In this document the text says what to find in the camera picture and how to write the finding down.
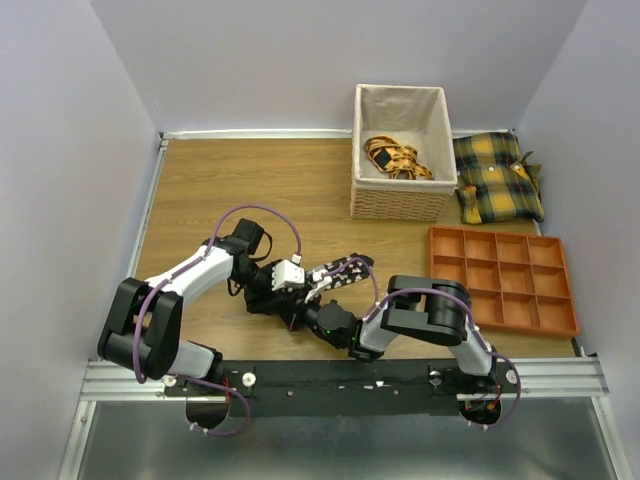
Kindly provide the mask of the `black floral tie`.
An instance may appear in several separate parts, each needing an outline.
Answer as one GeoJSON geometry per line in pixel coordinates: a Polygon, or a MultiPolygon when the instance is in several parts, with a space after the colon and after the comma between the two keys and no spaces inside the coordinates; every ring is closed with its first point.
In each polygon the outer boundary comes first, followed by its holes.
{"type": "Polygon", "coordinates": [[[378,293],[378,281],[373,273],[374,260],[364,254],[352,253],[332,262],[322,264],[316,268],[324,268],[332,277],[332,285],[326,290],[335,290],[349,286],[366,279],[374,285],[374,292],[378,293]]]}

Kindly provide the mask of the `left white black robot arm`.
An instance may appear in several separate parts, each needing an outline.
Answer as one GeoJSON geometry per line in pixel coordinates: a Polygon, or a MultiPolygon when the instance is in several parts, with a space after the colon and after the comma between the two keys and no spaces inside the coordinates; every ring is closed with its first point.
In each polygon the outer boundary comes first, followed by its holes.
{"type": "Polygon", "coordinates": [[[255,253],[267,235],[259,224],[242,218],[231,234],[212,235],[170,270],[146,280],[123,280],[98,340],[98,356],[133,371],[141,383],[167,375],[187,377],[197,393],[214,393],[223,378],[222,353],[180,339],[184,310],[220,283],[252,288],[260,300],[274,303],[304,287],[300,235],[294,234],[298,243],[292,258],[266,269],[255,253]]]}

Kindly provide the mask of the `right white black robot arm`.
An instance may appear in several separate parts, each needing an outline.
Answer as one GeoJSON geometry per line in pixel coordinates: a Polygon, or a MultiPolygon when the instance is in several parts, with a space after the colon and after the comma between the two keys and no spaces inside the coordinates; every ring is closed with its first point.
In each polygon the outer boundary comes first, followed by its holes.
{"type": "Polygon", "coordinates": [[[307,327],[317,338],[345,349],[358,361],[382,357],[398,337],[445,346],[457,360],[453,384],[460,393],[478,393],[496,382],[494,349],[469,318],[471,298],[458,282],[394,275],[387,293],[364,319],[336,301],[314,299],[293,314],[292,327],[307,327]]]}

